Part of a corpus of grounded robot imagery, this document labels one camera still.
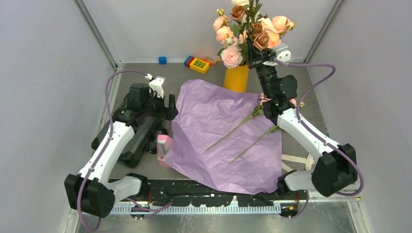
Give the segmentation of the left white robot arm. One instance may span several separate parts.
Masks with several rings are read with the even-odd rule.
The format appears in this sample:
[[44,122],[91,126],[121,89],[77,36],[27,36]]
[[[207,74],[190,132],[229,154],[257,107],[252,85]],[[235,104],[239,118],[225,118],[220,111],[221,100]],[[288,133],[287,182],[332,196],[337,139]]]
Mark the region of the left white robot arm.
[[129,197],[138,201],[149,195],[148,179],[129,173],[115,182],[109,181],[111,171],[126,146],[137,136],[144,136],[141,128],[148,119],[173,120],[178,115],[176,97],[164,96],[154,85],[135,83],[121,105],[107,122],[107,132],[89,162],[78,174],[69,174],[64,186],[72,209],[105,218],[114,205]]

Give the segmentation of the purple wrapping paper sheet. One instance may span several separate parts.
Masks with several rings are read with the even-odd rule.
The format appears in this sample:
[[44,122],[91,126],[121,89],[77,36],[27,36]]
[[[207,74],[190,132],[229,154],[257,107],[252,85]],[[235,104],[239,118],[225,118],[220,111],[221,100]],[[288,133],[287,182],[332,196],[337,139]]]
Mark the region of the purple wrapping paper sheet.
[[179,173],[210,188],[254,195],[271,193],[282,174],[282,136],[265,136],[241,158],[228,164],[273,126],[258,116],[206,151],[251,114],[258,94],[237,93],[203,80],[185,82],[178,115],[171,122],[172,145],[164,161]]

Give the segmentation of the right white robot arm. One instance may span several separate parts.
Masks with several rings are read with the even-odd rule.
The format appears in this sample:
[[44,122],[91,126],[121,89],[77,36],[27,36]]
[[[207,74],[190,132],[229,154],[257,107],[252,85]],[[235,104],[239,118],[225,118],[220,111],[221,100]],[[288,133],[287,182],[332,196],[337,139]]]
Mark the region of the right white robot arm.
[[356,164],[356,151],[350,144],[341,145],[322,134],[300,114],[299,104],[290,101],[297,96],[297,80],[293,75],[279,78],[273,60],[285,67],[306,67],[307,64],[286,63],[274,52],[249,53],[248,67],[256,69],[265,97],[263,113],[274,125],[289,133],[312,156],[315,167],[308,171],[293,170],[277,179],[277,192],[290,199],[299,190],[316,190],[325,197],[333,194],[356,196],[364,187],[363,176]]

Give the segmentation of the brown roses stem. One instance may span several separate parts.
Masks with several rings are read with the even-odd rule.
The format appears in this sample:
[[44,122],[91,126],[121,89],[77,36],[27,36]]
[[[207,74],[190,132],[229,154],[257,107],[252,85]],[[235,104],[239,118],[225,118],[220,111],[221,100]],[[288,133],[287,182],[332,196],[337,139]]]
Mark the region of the brown roses stem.
[[236,26],[233,31],[242,56],[240,65],[244,66],[250,60],[248,41],[258,51],[268,48],[269,36],[261,21],[264,18],[260,13],[262,3],[259,0],[232,0],[231,5],[230,16]]

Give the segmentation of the beige ribbon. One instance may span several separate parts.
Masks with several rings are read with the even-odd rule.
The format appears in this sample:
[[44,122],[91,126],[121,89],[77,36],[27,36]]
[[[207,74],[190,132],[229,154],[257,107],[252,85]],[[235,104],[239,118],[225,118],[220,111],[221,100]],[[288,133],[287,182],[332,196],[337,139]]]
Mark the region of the beige ribbon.
[[[295,162],[295,163],[304,164],[305,165],[305,170],[311,170],[313,165],[315,164],[315,161],[314,161],[313,157],[310,154],[308,154],[308,156],[306,158],[282,154],[282,161],[291,161],[291,162]],[[293,169],[290,166],[288,166],[287,164],[285,164],[284,162],[281,163],[281,167],[286,172],[293,171]]]

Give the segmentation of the pink roses stem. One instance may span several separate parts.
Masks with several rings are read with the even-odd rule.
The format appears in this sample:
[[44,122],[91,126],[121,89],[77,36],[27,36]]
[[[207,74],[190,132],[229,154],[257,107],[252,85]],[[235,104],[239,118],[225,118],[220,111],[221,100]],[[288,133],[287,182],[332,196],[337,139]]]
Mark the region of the pink roses stem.
[[[258,117],[258,116],[262,116],[263,115],[263,103],[264,102],[268,102],[270,101],[270,98],[267,98],[263,93],[260,93],[259,95],[259,105],[256,106],[253,111],[251,112],[250,115],[248,115],[246,118],[244,118],[240,124],[238,126],[236,126],[234,129],[232,129],[229,133],[227,133],[224,137],[222,137],[220,140],[218,140],[217,142],[215,142],[213,145],[211,145],[209,148],[206,149],[206,151],[212,149],[214,146],[216,146],[217,144],[219,144],[220,142],[222,142],[224,139],[226,139],[227,137],[229,137],[232,133],[234,133],[238,128],[240,128],[242,125],[244,125],[245,123],[247,123],[248,121]],[[278,126],[273,126],[272,128],[270,128],[266,133],[264,133],[256,142],[253,143],[256,144],[261,138],[263,138],[264,136],[270,134],[270,133],[274,133],[279,127]]]
[[[252,120],[258,116],[263,115],[263,103],[268,102],[270,99],[267,97],[260,97],[259,105],[254,108],[252,113],[247,116],[235,129],[233,129],[228,135],[233,133],[235,130],[237,130],[240,126],[248,122],[249,120]],[[303,107],[305,106],[304,102],[298,103],[295,99],[290,100],[290,102],[295,106],[300,106]],[[268,129],[265,133],[263,133],[252,145],[250,145],[246,150],[244,150],[242,153],[240,153],[236,158],[234,158],[232,161],[230,161],[228,164],[234,163],[236,160],[241,158],[249,149],[251,149],[255,144],[257,144],[260,140],[262,140],[265,136],[270,135],[272,133],[275,133],[276,131],[280,130],[280,127],[277,125],[272,126],[270,129]]]

